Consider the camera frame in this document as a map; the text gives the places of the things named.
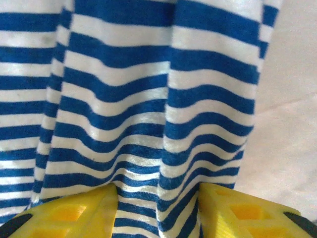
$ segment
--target yellow 3d printed part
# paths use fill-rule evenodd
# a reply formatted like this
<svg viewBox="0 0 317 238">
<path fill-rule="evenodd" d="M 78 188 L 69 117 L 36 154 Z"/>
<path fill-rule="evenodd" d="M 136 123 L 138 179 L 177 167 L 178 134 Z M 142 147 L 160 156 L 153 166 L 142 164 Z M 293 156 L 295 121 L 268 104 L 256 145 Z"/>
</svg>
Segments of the yellow 3d printed part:
<svg viewBox="0 0 317 238">
<path fill-rule="evenodd" d="M 202 183 L 199 209 L 205 238 L 311 238 L 284 213 L 290 207 Z"/>
<path fill-rule="evenodd" d="M 17 215 L 27 222 L 9 237 L 110 238 L 117 204 L 114 184 L 60 198 Z"/>
</svg>

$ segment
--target striped fabric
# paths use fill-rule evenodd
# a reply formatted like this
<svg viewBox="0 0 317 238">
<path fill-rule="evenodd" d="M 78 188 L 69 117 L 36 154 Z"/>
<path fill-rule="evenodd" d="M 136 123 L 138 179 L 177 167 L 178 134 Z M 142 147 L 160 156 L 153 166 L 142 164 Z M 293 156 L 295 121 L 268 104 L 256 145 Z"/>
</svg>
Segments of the striped fabric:
<svg viewBox="0 0 317 238">
<path fill-rule="evenodd" d="M 0 1 L 0 224 L 113 182 L 113 237 L 202 237 L 233 188 L 281 0 Z"/>
</svg>

